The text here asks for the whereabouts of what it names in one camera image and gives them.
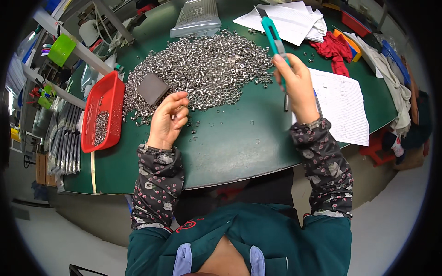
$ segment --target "blue pen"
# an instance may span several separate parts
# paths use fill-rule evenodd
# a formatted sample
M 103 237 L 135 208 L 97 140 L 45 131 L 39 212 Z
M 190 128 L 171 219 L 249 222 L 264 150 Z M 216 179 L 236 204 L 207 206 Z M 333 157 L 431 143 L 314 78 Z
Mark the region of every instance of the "blue pen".
M 269 18 L 266 11 L 257 8 L 254 6 L 256 11 L 258 12 L 259 16 L 261 17 L 261 25 L 263 26 L 264 30 L 266 31 L 267 38 L 270 42 L 270 48 L 273 51 L 273 54 L 279 54 L 282 56 L 282 58 L 287 62 L 287 64 L 290 66 L 289 59 L 287 58 L 286 49 L 284 48 L 284 45 L 282 44 L 282 40 L 279 38 L 278 31 L 276 30 L 275 25 L 273 24 L 273 21 Z M 289 110 L 289 96 L 287 95 L 287 89 L 286 89 L 286 80 L 281 76 L 281 85 L 284 88 L 284 112 L 287 112 Z
M 319 115 L 322 117 L 322 110 L 321 106 L 319 105 L 318 95 L 316 95 L 316 91 L 314 88 L 313 88 L 313 93 L 315 93 L 316 105 L 318 106 Z

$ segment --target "red logo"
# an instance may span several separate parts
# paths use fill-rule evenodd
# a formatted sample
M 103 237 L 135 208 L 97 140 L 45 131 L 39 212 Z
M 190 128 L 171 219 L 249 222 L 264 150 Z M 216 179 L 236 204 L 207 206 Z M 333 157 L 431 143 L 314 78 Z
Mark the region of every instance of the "red logo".
M 193 221 L 193 220 L 189 220 L 189 221 L 186 222 L 184 225 L 178 227 L 178 228 L 175 230 L 175 232 L 179 233 L 182 229 L 190 229 L 190 228 L 192 228 L 192 227 L 195 226 L 195 225 L 196 225 L 196 222 L 195 222 L 195 221 Z

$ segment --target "red basket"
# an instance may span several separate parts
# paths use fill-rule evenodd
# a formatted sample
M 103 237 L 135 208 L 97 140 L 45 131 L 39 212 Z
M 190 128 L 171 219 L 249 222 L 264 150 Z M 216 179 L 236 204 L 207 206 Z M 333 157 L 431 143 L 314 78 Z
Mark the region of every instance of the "red basket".
M 123 115 L 124 82 L 118 78 L 117 71 L 105 75 L 89 92 L 84 110 L 81 148 L 85 153 L 112 147 L 120 140 Z M 95 146 L 95 121 L 101 111 L 109 112 L 107 135 L 104 141 Z
M 371 31 L 362 25 L 356 18 L 344 11 L 342 11 L 342 23 L 349 26 L 350 29 L 354 30 L 362 38 L 371 33 Z

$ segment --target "floral sleeve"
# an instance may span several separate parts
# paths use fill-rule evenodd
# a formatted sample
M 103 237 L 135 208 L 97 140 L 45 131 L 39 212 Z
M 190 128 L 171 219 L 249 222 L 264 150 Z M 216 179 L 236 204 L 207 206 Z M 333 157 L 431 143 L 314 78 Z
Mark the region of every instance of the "floral sleeve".
M 295 123 L 290 134 L 302 154 L 305 176 L 312 186 L 312 214 L 351 218 L 351 168 L 329 132 L 331 127 L 321 117 L 310 124 Z
M 130 216 L 132 230 L 145 227 L 171 232 L 173 208 L 184 184 L 181 152 L 141 144 L 137 149 L 139 175 L 135 181 Z

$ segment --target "green table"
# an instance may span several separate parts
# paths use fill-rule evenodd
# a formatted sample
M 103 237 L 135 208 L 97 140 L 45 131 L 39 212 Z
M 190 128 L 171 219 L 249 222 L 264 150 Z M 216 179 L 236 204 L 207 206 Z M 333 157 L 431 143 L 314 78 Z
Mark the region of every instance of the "green table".
M 175 26 L 179 11 L 184 0 L 173 0 L 146 13 L 147 19 L 133 30 L 135 43 L 118 49 L 117 62 L 125 67 L 127 73 L 132 70 L 140 59 L 148 55 L 150 50 L 159 51 L 166 47 L 170 38 L 169 30 Z M 230 27 L 239 35 L 254 40 L 256 44 L 268 46 L 267 38 L 262 34 L 252 35 L 248 29 L 232 22 L 235 18 L 248 13 L 258 0 L 218 0 L 217 7 L 222 28 Z M 332 25 L 343 31 L 351 30 L 340 22 L 340 13 L 331 9 L 321 10 L 329 30 Z M 373 44 L 369 37 L 367 43 Z M 315 56 L 314 63 L 308 63 L 312 53 L 316 51 L 308 42 L 297 47 L 284 43 L 287 52 L 296 54 L 309 67 L 332 72 L 331 61 Z M 375 77 L 368 64 L 361 59 L 346 64 L 350 76 L 360 83 L 364 96 L 364 107 L 370 133 L 378 130 L 397 116 L 390 92 L 383 79 Z M 73 94 L 80 95 L 79 80 L 82 68 L 72 78 Z M 277 84 L 264 89 L 248 83 L 243 88 L 241 100 L 235 105 L 211 108 L 207 111 L 191 112 L 194 121 L 201 122 L 199 127 L 184 127 L 175 142 L 183 152 L 186 179 L 185 189 L 208 187 L 252 178 L 282 170 L 301 162 L 295 151 L 288 129 L 292 124 L 290 112 L 284 113 L 283 93 Z M 137 155 L 135 150 L 140 143 L 147 140 L 150 127 L 136 126 L 130 120 L 122 124 L 122 135 L 114 147 L 95 153 L 95 179 L 97 193 L 121 194 L 133 193 L 133 185 L 138 174 Z M 193 136 L 196 141 L 189 142 Z M 91 157 L 82 153 L 81 171 L 65 177 L 65 189 L 77 193 L 92 193 Z

